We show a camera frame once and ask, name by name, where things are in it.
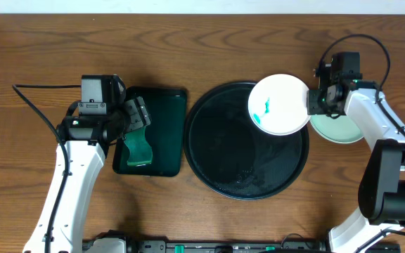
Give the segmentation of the mint green plate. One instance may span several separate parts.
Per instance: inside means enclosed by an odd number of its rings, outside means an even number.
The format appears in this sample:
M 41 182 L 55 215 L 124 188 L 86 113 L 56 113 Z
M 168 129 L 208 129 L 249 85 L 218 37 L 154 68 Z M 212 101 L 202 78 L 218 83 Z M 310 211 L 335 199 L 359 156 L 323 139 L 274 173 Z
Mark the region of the mint green plate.
M 361 130 L 347 116 L 332 119 L 326 115 L 312 115 L 310 123 L 320 136 L 334 143 L 350 144 L 364 137 Z

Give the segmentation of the round black tray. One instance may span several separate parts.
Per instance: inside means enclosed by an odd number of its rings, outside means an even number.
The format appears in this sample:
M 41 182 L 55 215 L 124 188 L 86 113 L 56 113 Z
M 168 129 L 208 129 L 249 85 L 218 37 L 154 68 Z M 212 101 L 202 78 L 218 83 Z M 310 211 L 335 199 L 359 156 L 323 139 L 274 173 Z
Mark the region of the round black tray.
M 273 136 L 254 125 L 248 114 L 254 85 L 230 82 L 208 91 L 191 108 L 184 129 L 184 152 L 195 175 L 237 200 L 282 192 L 300 175 L 309 154 L 306 127 Z

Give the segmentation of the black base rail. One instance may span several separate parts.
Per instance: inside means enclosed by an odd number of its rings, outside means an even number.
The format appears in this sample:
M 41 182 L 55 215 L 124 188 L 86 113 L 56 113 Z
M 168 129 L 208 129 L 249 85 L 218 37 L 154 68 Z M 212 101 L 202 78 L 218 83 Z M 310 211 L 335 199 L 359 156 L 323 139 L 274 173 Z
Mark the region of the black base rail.
M 110 230 L 82 243 L 82 251 L 123 253 L 254 253 L 254 252 L 329 252 L 325 242 L 302 237 L 286 237 L 282 242 L 172 242 L 135 240 L 121 231 Z

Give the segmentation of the pink plate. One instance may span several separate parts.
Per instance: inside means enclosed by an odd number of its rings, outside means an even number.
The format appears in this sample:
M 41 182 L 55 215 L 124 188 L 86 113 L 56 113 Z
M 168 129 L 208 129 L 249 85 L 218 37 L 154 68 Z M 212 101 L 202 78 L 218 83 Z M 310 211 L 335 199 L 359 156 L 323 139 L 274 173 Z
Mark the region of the pink plate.
M 247 109 L 256 127 L 274 136 L 287 136 L 306 126 L 308 86 L 289 74 L 265 77 L 252 88 Z

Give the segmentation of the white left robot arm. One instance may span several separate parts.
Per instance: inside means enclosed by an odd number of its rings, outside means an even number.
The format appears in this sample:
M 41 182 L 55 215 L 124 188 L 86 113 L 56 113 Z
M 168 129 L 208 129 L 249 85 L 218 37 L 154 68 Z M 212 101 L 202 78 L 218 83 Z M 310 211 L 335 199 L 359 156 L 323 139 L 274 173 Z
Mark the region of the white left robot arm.
M 96 179 L 112 141 L 150 124 L 142 97 L 115 104 L 73 103 L 53 131 L 58 134 L 56 167 L 37 226 L 24 252 L 132 252 L 123 233 L 108 231 L 84 244 L 84 224 Z

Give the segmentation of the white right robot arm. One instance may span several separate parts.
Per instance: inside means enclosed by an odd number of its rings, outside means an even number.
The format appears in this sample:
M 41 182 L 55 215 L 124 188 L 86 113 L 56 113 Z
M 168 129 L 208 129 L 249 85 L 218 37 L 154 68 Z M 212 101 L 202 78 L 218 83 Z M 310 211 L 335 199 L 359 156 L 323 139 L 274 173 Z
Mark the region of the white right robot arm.
M 359 206 L 332 228 L 332 252 L 365 252 L 390 233 L 405 236 L 405 125 L 375 82 L 347 80 L 307 92 L 308 115 L 345 115 L 360 129 L 371 156 Z

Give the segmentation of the green sponge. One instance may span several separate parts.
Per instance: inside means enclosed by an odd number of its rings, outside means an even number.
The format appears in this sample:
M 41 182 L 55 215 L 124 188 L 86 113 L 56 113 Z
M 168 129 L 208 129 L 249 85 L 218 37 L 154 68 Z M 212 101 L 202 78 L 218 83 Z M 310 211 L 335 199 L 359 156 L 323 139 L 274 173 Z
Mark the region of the green sponge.
M 153 149 L 146 140 L 146 126 L 125 134 L 124 144 L 129 150 L 129 167 L 145 166 L 153 162 Z

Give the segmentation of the rectangular black tray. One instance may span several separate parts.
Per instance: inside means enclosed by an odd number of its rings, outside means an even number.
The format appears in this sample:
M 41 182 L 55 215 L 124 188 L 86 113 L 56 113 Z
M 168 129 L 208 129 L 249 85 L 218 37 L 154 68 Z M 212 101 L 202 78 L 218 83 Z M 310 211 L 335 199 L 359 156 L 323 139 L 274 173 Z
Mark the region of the rectangular black tray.
M 112 164 L 118 174 L 173 177 L 181 166 L 181 149 L 186 117 L 187 95 L 183 89 L 161 89 L 132 86 L 127 98 L 141 96 L 151 123 L 146 127 L 146 140 L 153 149 L 153 162 L 129 167 L 129 150 L 124 140 L 118 140 Z

